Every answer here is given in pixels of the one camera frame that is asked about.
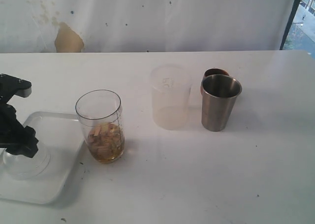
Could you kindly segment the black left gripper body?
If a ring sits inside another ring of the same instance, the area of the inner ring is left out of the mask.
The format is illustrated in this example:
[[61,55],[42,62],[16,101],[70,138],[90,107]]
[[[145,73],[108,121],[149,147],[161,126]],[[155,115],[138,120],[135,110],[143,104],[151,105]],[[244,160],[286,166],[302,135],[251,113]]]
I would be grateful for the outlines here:
[[16,110],[9,104],[0,105],[0,147],[20,149],[26,138],[24,127],[16,118]]

